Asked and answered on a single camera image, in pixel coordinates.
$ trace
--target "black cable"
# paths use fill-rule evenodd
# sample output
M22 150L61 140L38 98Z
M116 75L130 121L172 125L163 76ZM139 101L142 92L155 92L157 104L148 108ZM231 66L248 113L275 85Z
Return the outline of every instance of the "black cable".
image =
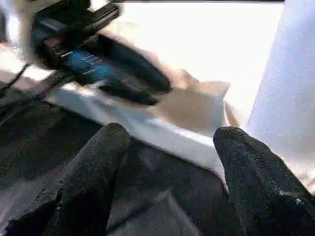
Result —
M7 90L20 79L21 75L29 66L30 66L29 64L25 64L23 68L20 70L20 72L9 83L0 88L0 97L6 94Z
M0 110L0 127L17 113L24 111L32 103L44 99L51 89L69 83L72 80L73 76L71 74L56 71L24 93L22 98L18 96L18 98L8 99L9 102L0 102L0 109L2 109Z

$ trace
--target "dark surface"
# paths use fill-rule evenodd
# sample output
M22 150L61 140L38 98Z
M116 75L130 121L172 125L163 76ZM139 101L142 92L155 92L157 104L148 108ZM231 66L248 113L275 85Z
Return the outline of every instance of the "dark surface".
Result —
M0 128L0 233L11 221L10 229L15 234L10 235L21 235L14 229L25 226L37 230L42 227L46 230L44 235L49 235L49 229L58 225L56 213L63 215L67 211L57 207L59 202L71 202L74 208L84 209L82 206L88 201L84 198L71 201L69 192L64 200L64 187L60 188L60 184L89 179L92 176L89 173L97 170L93 164L100 161L94 157L103 157L105 174L113 174L117 164L109 164L113 155L100 154L102 145L98 145L95 153L84 148L92 155L88 156L90 165L78 164L80 161L73 159L99 129L90 121L46 103L34 105ZM65 176L69 169L75 169L71 172L75 174ZM115 191L104 235L242 235L236 212L229 205L220 180L208 171L131 140L115 176L116 188L109 188ZM89 181L79 183L75 186L89 186ZM80 189L84 187L73 196L82 196ZM23 235L35 234L24 230Z

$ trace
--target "black fabric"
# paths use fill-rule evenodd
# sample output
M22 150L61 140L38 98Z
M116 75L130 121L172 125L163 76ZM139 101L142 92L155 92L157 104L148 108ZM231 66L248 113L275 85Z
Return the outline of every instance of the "black fabric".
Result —
M24 229L23 235L28 235L31 227L31 232L39 235L62 235L60 229L56 230L61 225L56 216L71 212L63 209L69 202L82 207L95 199L92 194L84 195L87 199L71 201L77 199L72 196L81 196L80 190L86 192L83 186L89 186L89 181L83 179L98 173L96 176L104 176L104 185L106 179L111 179L111 187L104 191L114 190L113 196L109 194L105 199L112 203L108 223L104 218L103 228L107 228L102 235L242 235L236 211L228 203L222 183L211 172L133 139L119 167L117 163L110 164L113 155L104 154L104 143L98 145L98 151L85 147L77 155L85 156L91 165L73 161L99 129L99 125L47 103L34 104L0 129L0 233L5 233L7 227L10 235L21 235L18 229ZM82 155L84 150L90 156ZM69 166L76 171L68 172ZM102 174L97 171L100 166L108 169ZM79 177L69 178L65 173ZM65 200L64 184L70 182L79 183L76 186L82 188L74 188L74 194Z

